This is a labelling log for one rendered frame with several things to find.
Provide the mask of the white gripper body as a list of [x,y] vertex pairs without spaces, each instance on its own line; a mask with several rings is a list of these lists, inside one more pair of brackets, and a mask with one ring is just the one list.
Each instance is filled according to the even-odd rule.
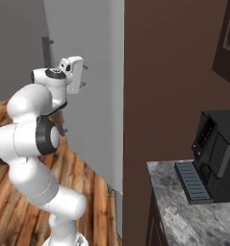
[[70,70],[68,75],[69,83],[67,85],[68,94],[78,94],[81,85],[82,70],[84,60],[80,56],[68,58],[70,62]]

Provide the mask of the grey fridge door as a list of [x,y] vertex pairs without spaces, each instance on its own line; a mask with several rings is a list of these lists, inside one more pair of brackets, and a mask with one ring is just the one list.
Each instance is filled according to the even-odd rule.
[[64,108],[68,143],[123,191],[124,0],[45,0],[54,62],[84,58],[78,94]]

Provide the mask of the grey fridge body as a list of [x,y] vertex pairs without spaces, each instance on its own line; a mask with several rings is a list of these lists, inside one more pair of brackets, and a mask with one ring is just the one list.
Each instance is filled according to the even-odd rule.
[[122,202],[123,196],[119,192],[115,192],[115,218],[116,230],[119,236],[122,236]]

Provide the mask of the brown tall cabinet panel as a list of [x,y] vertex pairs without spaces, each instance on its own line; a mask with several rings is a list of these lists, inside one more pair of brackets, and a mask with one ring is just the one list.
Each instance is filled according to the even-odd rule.
[[228,0],[125,0],[123,246],[147,246],[150,160],[189,160],[200,114],[230,109],[212,69]]

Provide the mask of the black coffee machine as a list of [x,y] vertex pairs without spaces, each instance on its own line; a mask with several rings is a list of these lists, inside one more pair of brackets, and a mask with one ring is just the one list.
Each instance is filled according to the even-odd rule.
[[201,113],[192,151],[174,164],[189,203],[230,203],[230,110]]

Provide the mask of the dark brown base cabinet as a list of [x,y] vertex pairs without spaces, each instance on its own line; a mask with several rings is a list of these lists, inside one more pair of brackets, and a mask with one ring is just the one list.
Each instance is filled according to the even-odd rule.
[[168,246],[163,221],[154,192],[151,192],[145,246]]

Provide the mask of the dark brown wall cupboard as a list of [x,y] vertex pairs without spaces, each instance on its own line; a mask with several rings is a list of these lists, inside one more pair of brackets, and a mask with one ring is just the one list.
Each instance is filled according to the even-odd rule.
[[227,3],[219,35],[213,70],[230,84],[230,0]]

